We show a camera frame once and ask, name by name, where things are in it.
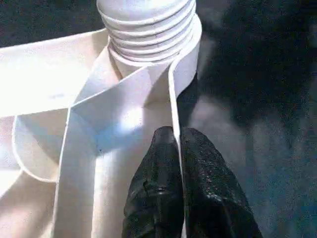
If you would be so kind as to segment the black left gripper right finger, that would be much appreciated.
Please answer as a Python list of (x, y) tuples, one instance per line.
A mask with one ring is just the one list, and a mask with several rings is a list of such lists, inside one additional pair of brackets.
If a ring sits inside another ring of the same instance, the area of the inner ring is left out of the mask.
[(235, 174), (208, 137), (182, 128), (181, 154), (187, 237), (262, 237)]

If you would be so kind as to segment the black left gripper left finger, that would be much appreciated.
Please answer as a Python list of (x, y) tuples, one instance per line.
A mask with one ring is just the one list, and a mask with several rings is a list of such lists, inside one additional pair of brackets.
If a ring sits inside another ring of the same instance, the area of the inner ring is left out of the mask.
[(122, 237), (179, 238), (183, 186), (178, 146), (171, 126), (158, 128), (135, 172), (126, 203)]

